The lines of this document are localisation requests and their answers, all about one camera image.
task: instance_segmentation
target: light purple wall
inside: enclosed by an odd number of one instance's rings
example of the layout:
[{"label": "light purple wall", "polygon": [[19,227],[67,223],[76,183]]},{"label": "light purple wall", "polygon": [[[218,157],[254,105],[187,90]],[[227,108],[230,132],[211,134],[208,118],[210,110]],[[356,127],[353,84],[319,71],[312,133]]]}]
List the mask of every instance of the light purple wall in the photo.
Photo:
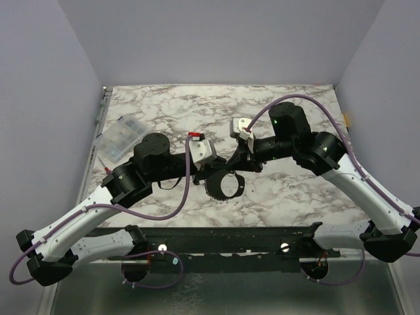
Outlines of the light purple wall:
[{"label": "light purple wall", "polygon": [[59,0],[104,85],[338,83],[383,0]]},{"label": "light purple wall", "polygon": [[0,43],[0,313],[36,314],[15,235],[74,206],[103,90],[56,0],[2,1]]},{"label": "light purple wall", "polygon": [[[414,207],[420,206],[419,16],[420,1],[387,0],[337,87],[360,162]],[[402,266],[420,314],[420,260],[404,258]]]}]

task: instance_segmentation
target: clear plastic box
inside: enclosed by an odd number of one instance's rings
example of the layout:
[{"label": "clear plastic box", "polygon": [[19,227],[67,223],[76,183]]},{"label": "clear plastic box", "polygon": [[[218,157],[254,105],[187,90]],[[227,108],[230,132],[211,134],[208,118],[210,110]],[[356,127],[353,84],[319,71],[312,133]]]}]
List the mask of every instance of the clear plastic box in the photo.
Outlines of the clear plastic box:
[{"label": "clear plastic box", "polygon": [[121,116],[111,127],[96,137],[93,144],[110,161],[118,162],[135,144],[140,142],[149,127],[132,115]]}]

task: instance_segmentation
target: marble tabletop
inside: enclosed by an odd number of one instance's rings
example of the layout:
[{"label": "marble tabletop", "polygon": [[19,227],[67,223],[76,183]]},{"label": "marble tabletop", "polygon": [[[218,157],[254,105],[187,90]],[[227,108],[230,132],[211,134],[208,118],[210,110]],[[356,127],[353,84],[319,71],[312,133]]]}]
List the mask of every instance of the marble tabletop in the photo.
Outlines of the marble tabletop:
[{"label": "marble tabletop", "polygon": [[[161,85],[114,87],[104,130],[121,115],[131,114],[146,123],[151,131],[164,133],[171,141],[171,153],[184,151],[188,131],[205,133],[214,142],[217,154],[228,159],[236,149],[236,141],[229,137],[229,123],[233,117],[252,118],[275,98],[292,93],[309,95],[319,100],[331,112],[345,135],[348,136],[343,116],[331,85]],[[321,110],[312,103],[291,100],[304,108],[313,131],[335,129]],[[268,114],[263,115],[253,128],[257,137],[274,135]],[[113,168],[126,162],[128,153],[118,164],[107,159]],[[300,226],[316,221],[351,223],[366,218],[364,213],[338,188],[310,171],[297,166],[291,159],[271,161],[262,173],[239,172],[245,177],[242,196],[220,202],[211,199],[203,185],[191,185],[184,209],[166,221],[143,220],[118,214],[101,226]],[[96,158],[89,193],[104,178],[103,166]],[[170,187],[175,180],[163,182]],[[173,190],[160,190],[153,184],[153,194],[131,209],[162,216],[175,210],[184,190],[185,178]],[[229,189],[230,182],[224,182]]]}]

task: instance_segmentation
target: purple wire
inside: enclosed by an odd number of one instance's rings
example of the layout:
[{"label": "purple wire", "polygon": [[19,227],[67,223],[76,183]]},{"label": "purple wire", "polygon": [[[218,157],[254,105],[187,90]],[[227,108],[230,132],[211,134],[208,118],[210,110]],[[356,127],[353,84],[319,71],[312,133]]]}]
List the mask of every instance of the purple wire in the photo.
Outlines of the purple wire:
[{"label": "purple wire", "polygon": [[[186,137],[186,141],[185,141],[185,168],[186,168],[186,171],[185,171],[185,189],[184,189],[184,195],[182,196],[182,199],[181,199],[181,202],[180,202],[179,206],[171,214],[164,215],[163,217],[153,217],[151,215],[143,215],[141,213],[134,212],[134,211],[129,210],[127,208],[124,208],[124,207],[122,207],[120,205],[109,205],[109,204],[105,204],[105,203],[97,203],[97,204],[94,204],[94,205],[88,205],[86,207],[86,210],[91,210],[91,209],[96,209],[96,208],[107,208],[107,209],[113,209],[113,210],[117,210],[117,211],[122,211],[122,212],[128,213],[130,215],[134,215],[136,217],[140,217],[142,219],[155,220],[155,221],[163,221],[163,220],[167,220],[167,219],[173,218],[184,207],[185,202],[186,202],[186,199],[188,197],[188,191],[190,189],[191,169],[190,169],[190,145],[189,145],[189,143],[190,143],[190,139],[191,138],[192,138],[192,136],[188,135]],[[51,231],[48,232],[44,236],[45,241],[47,241],[55,232],[57,232],[58,230],[60,230],[63,226],[65,226],[66,224],[68,224],[71,220],[73,220],[74,218],[78,217],[82,213],[84,213],[82,210],[76,211],[75,213],[73,213],[72,215],[70,215],[68,218],[66,218],[65,220],[63,220],[61,223],[57,224],[57,226],[55,226],[53,229],[51,229]],[[17,258],[17,260],[13,263],[13,265],[10,268],[10,271],[9,271],[9,281],[11,282],[11,284],[14,284],[14,285],[22,285],[22,284],[28,284],[28,283],[30,283],[30,282],[33,281],[33,278],[29,278],[29,279],[22,280],[22,281],[15,280],[14,279],[14,272],[16,271],[16,268],[18,267],[18,265],[20,264],[20,262],[22,262],[24,260],[24,258],[29,253],[31,253],[33,250],[37,249],[41,244],[42,243],[40,241],[38,241],[35,244],[33,244],[30,248],[28,248],[25,252],[23,252],[23,254],[21,254],[21,256],[19,256]]]},{"label": "purple wire", "polygon": [[365,268],[366,268],[366,256],[365,256],[365,251],[362,251],[362,265],[360,266],[360,269],[359,269],[358,273],[355,274],[353,278],[345,280],[343,282],[324,282],[322,280],[317,280],[317,279],[311,278],[310,276],[308,276],[306,274],[305,271],[303,271],[303,269],[301,269],[301,271],[307,277],[307,279],[309,281],[315,282],[316,284],[322,284],[322,285],[328,285],[330,287],[335,287],[335,286],[338,286],[338,285],[350,284],[353,281],[356,281],[363,274],[363,271],[365,270]]},{"label": "purple wire", "polygon": [[[319,107],[324,114],[328,117],[328,119],[330,120],[330,122],[333,124],[335,130],[337,131],[337,133],[340,136],[340,139],[343,141],[343,144],[347,150],[348,156],[350,157],[351,162],[353,163],[354,168],[357,169],[357,171],[360,173],[360,175],[362,176],[362,178],[366,178],[367,174],[365,174],[363,172],[363,169],[360,167],[359,163],[356,161],[356,156],[354,155],[352,148],[350,147],[350,144],[348,143],[346,136],[344,135],[344,133],[341,131],[340,127],[338,126],[337,122],[334,120],[333,116],[331,116],[331,114],[328,112],[328,110],[325,108],[324,105],[322,105],[321,103],[319,103],[315,98],[312,98],[310,96],[307,95],[303,95],[303,94],[290,94],[290,95],[285,95],[283,97],[280,97],[274,101],[272,101],[269,105],[267,105],[266,107],[264,107],[249,123],[247,130],[249,131],[252,126],[254,126],[255,122],[257,122],[257,120],[267,111],[269,110],[271,107],[279,104],[280,102],[283,102],[284,100],[287,100],[289,98],[303,98],[305,100],[309,100],[312,103],[314,103],[315,105],[317,105],[317,107]],[[369,186],[372,187],[373,190],[375,190],[384,200],[386,200],[391,206],[393,206],[395,208],[395,210],[397,210],[400,215],[404,216],[405,218],[415,222],[416,224],[420,225],[420,220],[406,214],[406,212],[399,206],[397,205],[394,200],[390,199],[386,193],[384,193],[382,191],[382,189],[380,189],[378,186],[375,185],[375,183],[370,180],[369,178],[367,178],[365,180]]]},{"label": "purple wire", "polygon": [[124,257],[125,258],[137,258],[137,257],[141,257],[141,256],[161,254],[161,253],[170,254],[171,256],[174,256],[179,261],[179,275],[173,282],[171,282],[169,284],[165,284],[165,285],[146,285],[146,284],[140,284],[138,282],[130,282],[126,279],[124,269],[123,269],[121,275],[123,276],[124,281],[126,283],[134,285],[136,287],[143,287],[145,289],[155,289],[155,290],[169,289],[170,287],[173,287],[174,285],[179,283],[181,281],[183,275],[184,275],[184,265],[182,263],[181,258],[179,258],[179,256],[177,254],[173,253],[172,251],[147,251],[145,253],[134,254],[134,255],[126,255]]},{"label": "purple wire", "polygon": [[[71,220],[73,220],[74,218],[76,218],[78,215],[82,213],[83,213],[82,210],[76,211],[75,213],[70,215],[68,218],[66,218],[66,220],[63,220],[60,224],[57,224],[57,226],[52,228],[50,232],[45,234],[44,236],[45,241],[47,241],[47,239],[49,239],[55,232],[60,230],[64,225],[66,225],[67,223],[69,223]],[[20,262],[24,260],[26,255],[31,253],[34,249],[38,248],[38,246],[40,246],[41,244],[42,244],[41,241],[37,241],[35,244],[33,244],[31,247],[25,250],[25,252],[21,254],[21,256],[19,256],[17,260],[13,263],[12,268],[10,268],[10,271],[9,271],[9,281],[11,282],[11,284],[22,285],[22,284],[28,284],[33,281],[33,278],[29,278],[23,281],[17,281],[14,279],[14,272],[16,268],[18,267],[18,265],[20,264]]]},{"label": "purple wire", "polygon": [[406,256],[420,257],[420,253],[406,253]]}]

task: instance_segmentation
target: purple cable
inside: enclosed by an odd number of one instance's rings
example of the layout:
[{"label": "purple cable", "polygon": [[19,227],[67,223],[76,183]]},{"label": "purple cable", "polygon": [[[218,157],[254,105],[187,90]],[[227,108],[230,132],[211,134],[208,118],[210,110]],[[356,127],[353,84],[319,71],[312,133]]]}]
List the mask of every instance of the purple cable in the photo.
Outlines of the purple cable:
[{"label": "purple cable", "polygon": [[179,258],[179,256],[177,254],[173,253],[172,251],[147,251],[145,253],[134,254],[134,255],[126,255],[124,257],[125,258],[137,258],[137,257],[141,257],[141,256],[160,254],[160,253],[170,254],[171,256],[174,256],[174,258],[178,259],[178,261],[179,261],[179,275],[173,282],[171,282],[169,284],[165,284],[165,285],[146,285],[146,284],[139,284],[138,282],[130,282],[126,279],[124,269],[123,269],[122,273],[121,273],[121,275],[124,278],[123,284],[128,283],[128,284],[134,285],[136,287],[143,287],[145,289],[160,290],[160,289],[169,289],[170,287],[173,287],[174,285],[179,283],[182,279],[183,274],[184,274],[184,265],[182,263],[181,258]]},{"label": "purple cable", "polygon": [[[289,98],[303,98],[305,100],[309,100],[312,103],[314,103],[315,105],[317,105],[317,107],[319,107],[324,114],[328,117],[328,119],[330,120],[330,122],[333,124],[335,130],[337,131],[337,133],[340,136],[341,141],[343,141],[343,144],[347,150],[348,156],[350,157],[351,162],[353,163],[354,168],[357,169],[357,171],[360,173],[360,175],[362,176],[362,178],[366,178],[367,174],[365,174],[363,172],[363,169],[360,167],[360,165],[357,163],[356,161],[356,156],[354,155],[352,148],[350,147],[350,145],[348,144],[348,141],[346,139],[346,136],[344,135],[344,133],[341,131],[340,127],[338,126],[337,122],[334,120],[333,116],[331,116],[331,114],[328,112],[328,110],[325,108],[324,105],[322,105],[321,103],[319,103],[315,98],[312,98],[310,96],[307,95],[303,95],[303,94],[290,94],[290,95],[285,95],[283,97],[280,97],[274,101],[272,101],[269,105],[267,105],[266,107],[264,107],[249,123],[248,127],[247,127],[247,131],[249,131],[252,126],[254,126],[255,122],[267,111],[269,110],[271,107],[279,104],[280,102],[283,102],[284,100],[287,100]],[[370,180],[369,178],[367,178],[365,180],[369,186],[372,187],[373,190],[375,190],[384,200],[386,200],[391,206],[393,206],[395,208],[395,210],[397,210],[400,215],[404,216],[405,218],[415,222],[416,224],[420,225],[420,220],[406,214],[406,212],[399,206],[397,205],[394,200],[390,199],[383,191],[382,189],[380,189],[378,186],[375,185],[375,183]]]},{"label": "purple cable", "polygon": [[366,256],[365,256],[365,251],[362,251],[362,265],[360,266],[360,269],[359,269],[358,273],[356,275],[354,275],[353,278],[345,280],[343,282],[323,282],[322,280],[317,280],[317,279],[311,278],[310,276],[308,276],[306,274],[305,271],[303,271],[303,269],[301,269],[301,271],[309,281],[315,282],[317,284],[322,284],[322,285],[328,285],[328,286],[331,286],[331,287],[335,287],[335,286],[338,286],[338,285],[350,284],[353,281],[356,281],[363,274],[363,271],[365,270],[365,268],[366,268]]},{"label": "purple cable", "polygon": [[406,253],[406,256],[420,257],[420,253]]},{"label": "purple cable", "polygon": [[[66,225],[67,223],[69,223],[71,220],[73,220],[74,218],[76,218],[78,215],[80,215],[82,213],[83,213],[82,210],[76,211],[75,213],[70,215],[66,220],[63,220],[63,222],[61,222],[60,224],[57,224],[56,227],[54,227],[50,232],[45,234],[44,240],[47,241],[47,239],[49,239],[55,232],[60,230],[64,225]],[[21,254],[21,256],[19,256],[19,258],[17,258],[17,260],[13,263],[12,268],[10,268],[10,271],[9,271],[9,281],[11,282],[11,284],[22,285],[22,284],[28,284],[31,281],[33,281],[33,278],[29,278],[29,279],[26,279],[26,280],[23,280],[23,281],[15,280],[14,279],[14,271],[16,270],[16,268],[18,267],[20,262],[24,260],[26,255],[28,255],[30,252],[32,252],[34,249],[36,249],[41,244],[42,244],[41,241],[37,241],[35,244],[33,244],[31,247],[29,247],[27,250],[25,250],[25,252],[23,254]]]},{"label": "purple cable", "polygon": [[[173,218],[184,207],[185,202],[186,202],[186,198],[188,197],[188,191],[190,189],[191,169],[190,169],[190,145],[189,145],[189,143],[190,143],[190,139],[191,138],[192,138],[192,136],[188,135],[186,137],[186,141],[185,141],[185,168],[186,168],[186,171],[185,171],[185,189],[184,189],[184,195],[182,196],[182,199],[181,199],[181,202],[180,202],[179,206],[171,214],[164,215],[163,217],[153,217],[151,215],[142,215],[141,213],[137,213],[137,212],[134,212],[132,210],[126,209],[126,208],[124,208],[124,207],[122,207],[120,205],[108,205],[108,204],[105,204],[105,203],[97,203],[97,204],[94,204],[94,205],[88,205],[86,207],[86,210],[91,210],[91,209],[96,209],[96,208],[107,208],[107,209],[113,209],[113,210],[117,210],[117,211],[122,211],[122,212],[128,213],[130,215],[134,215],[136,217],[140,217],[142,219],[155,220],[155,221],[163,221],[163,220],[167,220],[167,219]],[[50,232],[48,232],[44,236],[45,241],[47,241],[55,232],[57,232],[58,230],[60,230],[64,225],[68,224],[71,220],[73,220],[74,218],[76,218],[77,216],[79,216],[82,213],[84,213],[82,210],[76,211],[75,213],[73,213],[72,215],[70,215],[68,218],[66,218],[65,220],[63,220],[60,224],[58,224],[57,226],[55,226]],[[9,281],[11,282],[11,284],[14,284],[14,285],[22,285],[22,284],[28,284],[29,282],[32,282],[33,281],[33,278],[29,278],[29,279],[26,279],[26,280],[23,280],[23,281],[17,281],[17,280],[14,279],[14,272],[16,271],[16,268],[18,267],[18,265],[20,264],[20,262],[24,260],[24,258],[26,257],[26,255],[29,255],[29,253],[31,253],[33,250],[37,249],[41,244],[42,243],[40,241],[38,241],[35,244],[33,244],[30,248],[28,248],[25,252],[23,252],[23,254],[21,254],[21,256],[19,256],[17,258],[17,260],[13,263],[13,265],[10,268],[10,271],[9,271]]]}]

